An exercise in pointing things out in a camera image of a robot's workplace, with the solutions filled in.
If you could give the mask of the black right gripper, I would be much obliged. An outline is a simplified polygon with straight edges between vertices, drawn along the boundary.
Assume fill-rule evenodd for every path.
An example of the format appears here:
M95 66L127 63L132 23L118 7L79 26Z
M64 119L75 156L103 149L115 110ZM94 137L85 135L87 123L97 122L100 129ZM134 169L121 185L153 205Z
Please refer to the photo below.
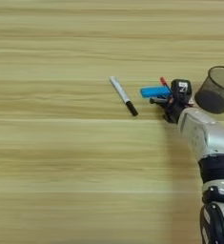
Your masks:
M171 96L169 98L150 98L151 104L162 105L164 119L168 123L177 124L181 113L191 106L191 97L188 95Z

